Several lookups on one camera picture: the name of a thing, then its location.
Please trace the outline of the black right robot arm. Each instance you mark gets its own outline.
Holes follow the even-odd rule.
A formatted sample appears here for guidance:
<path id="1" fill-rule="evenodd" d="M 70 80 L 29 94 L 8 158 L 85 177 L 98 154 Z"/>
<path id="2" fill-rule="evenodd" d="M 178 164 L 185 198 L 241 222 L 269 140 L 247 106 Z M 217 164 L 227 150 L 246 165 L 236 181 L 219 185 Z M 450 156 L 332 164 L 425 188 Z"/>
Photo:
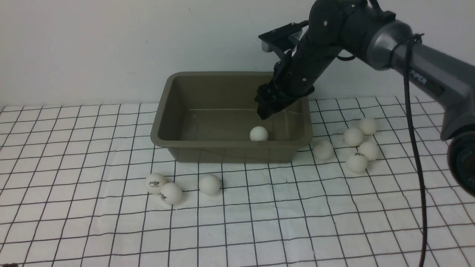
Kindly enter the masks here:
<path id="1" fill-rule="evenodd" d="M 422 44 L 421 37 L 375 0 L 317 0 L 308 20 L 259 36 L 263 51 L 280 61 L 257 90 L 257 113 L 266 120 L 309 96 L 334 59 L 394 69 L 404 77 L 405 93 L 413 83 L 444 108 L 440 139 L 451 141 L 448 167 L 474 195 L 474 66 Z"/>

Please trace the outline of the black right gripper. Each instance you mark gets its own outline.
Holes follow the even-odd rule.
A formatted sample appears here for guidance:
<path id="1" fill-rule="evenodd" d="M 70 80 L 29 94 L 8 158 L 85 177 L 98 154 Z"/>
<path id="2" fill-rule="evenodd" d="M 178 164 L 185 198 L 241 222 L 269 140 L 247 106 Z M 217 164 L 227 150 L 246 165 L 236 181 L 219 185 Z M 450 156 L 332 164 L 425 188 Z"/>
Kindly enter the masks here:
<path id="1" fill-rule="evenodd" d="M 312 93 L 312 87 L 325 69 L 336 59 L 338 45 L 320 44 L 304 35 L 280 61 L 272 83 L 257 89 L 257 114 L 267 120 L 275 113 Z"/>

